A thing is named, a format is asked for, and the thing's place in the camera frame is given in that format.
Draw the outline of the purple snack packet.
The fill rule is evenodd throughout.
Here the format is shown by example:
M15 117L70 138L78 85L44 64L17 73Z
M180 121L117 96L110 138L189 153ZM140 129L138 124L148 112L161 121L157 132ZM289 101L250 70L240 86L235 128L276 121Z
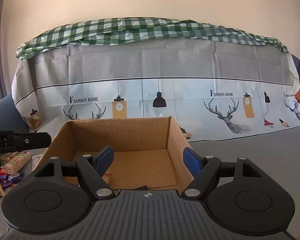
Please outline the purple snack packet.
M0 185L2 188L7 188L14 184L18 184L22 180L23 176L24 176L24 173L19 173L19 172L15 173L13 175L10 174L6 177L6 179L4 179L0 182Z

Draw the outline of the green checkered cloth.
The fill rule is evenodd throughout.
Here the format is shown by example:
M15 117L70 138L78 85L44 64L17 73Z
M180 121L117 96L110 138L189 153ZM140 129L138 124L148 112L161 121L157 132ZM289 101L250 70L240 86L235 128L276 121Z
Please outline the green checkered cloth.
M168 18L109 18L55 27L22 43L16 58L27 61L46 51L74 46L117 46L165 38L190 38L242 44L273 45L286 54L288 48L277 38L255 35L236 28Z

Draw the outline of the grey deer print cover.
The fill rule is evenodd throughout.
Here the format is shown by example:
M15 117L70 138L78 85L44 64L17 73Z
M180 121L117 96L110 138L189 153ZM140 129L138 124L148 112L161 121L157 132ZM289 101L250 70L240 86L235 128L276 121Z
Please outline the grey deer print cover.
M21 60L12 98L52 135L68 120L171 116L197 142L300 127L299 87L292 56L272 45L168 38Z

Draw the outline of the brown seed snack pack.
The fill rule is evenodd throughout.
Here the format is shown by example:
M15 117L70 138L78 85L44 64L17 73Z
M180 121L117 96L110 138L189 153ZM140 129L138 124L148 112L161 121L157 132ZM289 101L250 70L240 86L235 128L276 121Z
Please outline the brown seed snack pack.
M19 153L12 152L12 153L5 153L0 156L0 163L1 165L5 165L9 161L11 161L14 157L16 157Z

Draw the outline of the rice cracker snack pack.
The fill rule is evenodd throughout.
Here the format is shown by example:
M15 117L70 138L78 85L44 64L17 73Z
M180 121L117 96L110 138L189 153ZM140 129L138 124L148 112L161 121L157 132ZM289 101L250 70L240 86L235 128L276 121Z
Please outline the rice cracker snack pack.
M1 172L14 175L19 170L21 170L31 159L32 155L30 152L20 152L1 168Z

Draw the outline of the cardboard box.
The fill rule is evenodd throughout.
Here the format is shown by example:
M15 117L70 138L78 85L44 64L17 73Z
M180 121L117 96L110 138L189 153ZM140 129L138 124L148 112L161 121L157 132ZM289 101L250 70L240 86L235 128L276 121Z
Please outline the cardboard box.
M114 190L148 186L182 192L193 181L183 162L189 143L172 117L67 121L38 165L53 156L73 161L95 155L106 146L114 149L114 161L106 170Z

